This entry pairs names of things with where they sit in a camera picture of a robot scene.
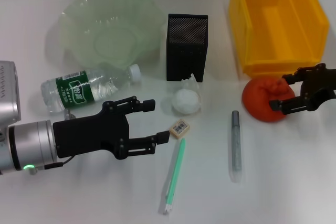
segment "green glass bowl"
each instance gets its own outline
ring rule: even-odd
[[[75,0],[59,17],[62,47],[86,68],[126,68],[160,46],[166,17],[153,0]]]

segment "green indicator light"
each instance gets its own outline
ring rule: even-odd
[[[34,165],[26,165],[25,167],[23,167],[23,170],[32,169],[32,168],[35,168],[35,166]]]

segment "white ball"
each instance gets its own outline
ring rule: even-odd
[[[198,94],[189,89],[180,89],[173,97],[173,107],[182,114],[196,113],[201,107]]]

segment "yellow storage box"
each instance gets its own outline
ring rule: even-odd
[[[321,61],[329,22],[318,0],[230,0],[229,17],[250,77],[282,76]]]

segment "orange ball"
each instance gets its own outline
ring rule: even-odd
[[[268,102],[294,98],[292,88],[284,79],[261,77],[251,80],[244,88],[242,101],[246,110],[263,122],[278,122],[286,116],[281,111],[273,111]]]

